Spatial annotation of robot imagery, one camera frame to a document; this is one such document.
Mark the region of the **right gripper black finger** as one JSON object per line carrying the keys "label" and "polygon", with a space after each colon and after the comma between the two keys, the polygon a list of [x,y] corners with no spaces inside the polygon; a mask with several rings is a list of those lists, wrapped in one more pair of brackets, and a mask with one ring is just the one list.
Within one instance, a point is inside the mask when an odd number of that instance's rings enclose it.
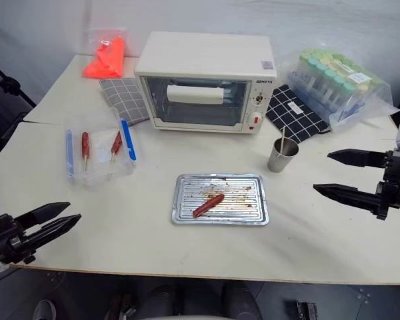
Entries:
{"label": "right gripper black finger", "polygon": [[328,158],[356,167],[384,168],[386,153],[360,149],[343,149],[329,153]]}
{"label": "right gripper black finger", "polygon": [[314,184],[313,188],[331,200],[370,211],[372,214],[376,214],[379,209],[379,196],[376,194],[340,184]]}

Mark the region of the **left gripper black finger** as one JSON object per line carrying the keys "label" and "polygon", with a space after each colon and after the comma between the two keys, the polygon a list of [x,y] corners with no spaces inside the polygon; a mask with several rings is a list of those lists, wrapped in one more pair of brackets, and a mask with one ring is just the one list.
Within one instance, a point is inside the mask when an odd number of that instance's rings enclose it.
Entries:
{"label": "left gripper black finger", "polygon": [[70,202],[48,203],[16,217],[15,221],[20,227],[27,230],[35,225],[41,225],[52,220],[70,205]]}
{"label": "left gripper black finger", "polygon": [[29,236],[29,246],[33,249],[38,249],[52,240],[72,229],[80,220],[81,214],[62,217],[50,222],[47,225]]}

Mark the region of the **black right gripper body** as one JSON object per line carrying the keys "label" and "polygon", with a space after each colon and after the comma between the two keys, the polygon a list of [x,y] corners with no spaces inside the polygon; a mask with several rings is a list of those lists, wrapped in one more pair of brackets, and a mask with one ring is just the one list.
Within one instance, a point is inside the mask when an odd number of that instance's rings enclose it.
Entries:
{"label": "black right gripper body", "polygon": [[376,216],[380,220],[387,218],[390,207],[400,208],[400,153],[398,151],[387,151],[385,166],[383,167],[383,181],[377,185],[376,192],[381,196],[381,203]]}

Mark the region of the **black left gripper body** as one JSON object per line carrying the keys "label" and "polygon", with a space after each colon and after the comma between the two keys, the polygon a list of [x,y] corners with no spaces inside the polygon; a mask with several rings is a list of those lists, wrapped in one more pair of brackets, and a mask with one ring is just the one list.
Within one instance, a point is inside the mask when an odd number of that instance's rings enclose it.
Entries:
{"label": "black left gripper body", "polygon": [[10,215],[0,216],[0,263],[10,264],[35,260],[35,249],[23,244],[25,230]]}

